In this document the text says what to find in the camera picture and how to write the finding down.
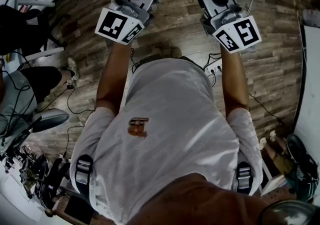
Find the electrical outlet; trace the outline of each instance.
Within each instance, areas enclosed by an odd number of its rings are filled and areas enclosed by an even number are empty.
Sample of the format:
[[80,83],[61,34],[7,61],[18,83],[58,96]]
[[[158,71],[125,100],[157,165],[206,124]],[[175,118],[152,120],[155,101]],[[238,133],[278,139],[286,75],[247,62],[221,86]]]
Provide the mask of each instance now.
[[220,66],[222,68],[222,59],[216,59],[214,60],[214,62],[210,65],[208,65],[208,67],[206,67],[205,73],[208,75],[211,74],[211,70],[214,71],[215,75],[219,75],[221,74],[221,71],[218,69],[218,66]]

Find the laminate floor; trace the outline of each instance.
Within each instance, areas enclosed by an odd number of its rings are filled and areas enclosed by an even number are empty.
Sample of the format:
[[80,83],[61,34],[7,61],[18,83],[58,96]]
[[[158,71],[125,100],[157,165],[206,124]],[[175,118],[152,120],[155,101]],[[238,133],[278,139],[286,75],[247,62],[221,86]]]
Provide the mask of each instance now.
[[[165,49],[179,47],[182,54],[203,66],[208,54],[219,52],[219,43],[207,36],[200,17],[203,10],[197,0],[158,0],[152,6],[154,19],[133,41],[134,61],[148,56],[154,47]],[[238,0],[248,9],[251,0]],[[55,30],[56,37],[66,41],[68,46],[61,54],[40,58],[38,66],[62,67],[67,64],[67,57],[72,56],[78,64],[80,79],[76,82],[75,91],[69,98],[69,106],[75,113],[92,109],[95,103],[98,82],[106,63],[112,42],[94,33],[101,9],[110,0],[59,0],[56,3],[54,18],[63,14],[70,15],[61,21]],[[296,0],[297,8],[318,8],[319,0]],[[302,47],[299,25],[293,0],[254,0],[250,15],[258,25],[262,42],[241,53],[249,92],[255,96],[272,114],[280,117],[290,127],[297,108],[301,87]],[[128,68],[125,95],[128,92],[132,75],[132,63]],[[65,86],[58,88],[48,96],[42,107],[58,96]],[[216,84],[212,88],[214,102],[224,113],[221,75],[216,75]],[[83,126],[89,112],[72,114],[67,107],[67,90],[50,108],[59,108],[70,113],[64,124],[50,130],[34,133],[26,141],[34,152],[40,153],[39,146],[49,159],[55,159],[64,153],[68,135],[67,129]],[[272,129],[285,131],[277,119],[270,116],[263,107],[250,97],[250,112],[258,137]],[[70,157],[82,128],[69,130],[67,157]]]

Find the white sneaker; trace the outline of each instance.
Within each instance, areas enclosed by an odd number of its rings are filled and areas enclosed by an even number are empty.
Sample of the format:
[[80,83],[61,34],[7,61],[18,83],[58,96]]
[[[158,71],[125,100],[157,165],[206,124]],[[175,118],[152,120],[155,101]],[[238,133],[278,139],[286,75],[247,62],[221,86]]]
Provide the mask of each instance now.
[[259,142],[259,149],[262,151],[265,148],[266,144],[267,144],[266,137],[262,137]]
[[275,138],[276,135],[277,135],[277,134],[276,134],[276,131],[275,131],[275,130],[272,130],[272,131],[270,132],[270,141],[272,141],[273,143],[276,141],[276,138]]
[[72,57],[68,57],[68,66],[69,67],[67,69],[74,73],[74,76],[71,77],[71,79],[73,81],[77,81],[79,79],[79,71],[76,62]]

